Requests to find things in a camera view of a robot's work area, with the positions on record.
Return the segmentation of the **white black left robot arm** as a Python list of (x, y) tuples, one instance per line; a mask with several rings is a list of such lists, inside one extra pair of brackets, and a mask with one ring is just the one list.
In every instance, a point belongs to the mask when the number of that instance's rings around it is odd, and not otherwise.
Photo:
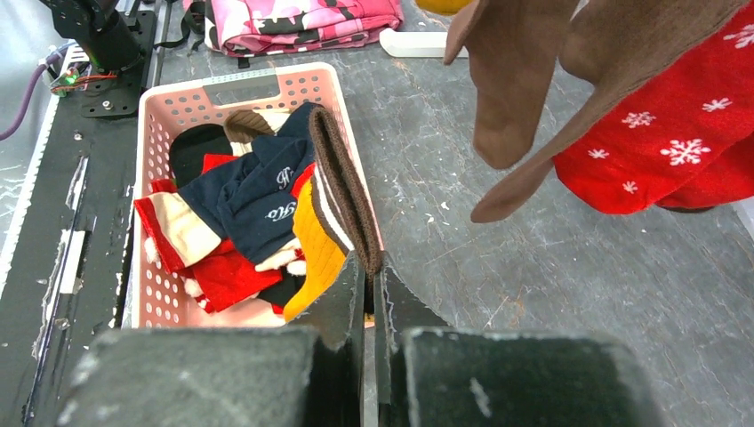
[(136, 66), (142, 49), (116, 10), (116, 1), (42, 0), (52, 13), (55, 31), (75, 40), (100, 71), (120, 72)]

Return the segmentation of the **yellow cloth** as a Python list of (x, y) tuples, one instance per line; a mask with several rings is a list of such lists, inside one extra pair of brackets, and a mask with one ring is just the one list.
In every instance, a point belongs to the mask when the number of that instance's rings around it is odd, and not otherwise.
[(453, 16), (470, 4), (471, 0), (415, 0), (414, 2), (425, 12)]

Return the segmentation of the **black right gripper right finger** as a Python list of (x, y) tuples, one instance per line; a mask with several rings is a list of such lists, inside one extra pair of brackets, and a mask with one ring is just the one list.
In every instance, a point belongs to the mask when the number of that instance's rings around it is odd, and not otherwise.
[(661, 426), (633, 351), (587, 331), (449, 326), (392, 266), (374, 281), (382, 426)]

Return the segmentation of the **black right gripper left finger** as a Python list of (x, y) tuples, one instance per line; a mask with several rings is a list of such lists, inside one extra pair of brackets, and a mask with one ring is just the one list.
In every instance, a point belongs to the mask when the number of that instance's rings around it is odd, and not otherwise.
[(277, 328), (101, 334), (76, 365), (59, 426), (358, 426), (365, 270)]

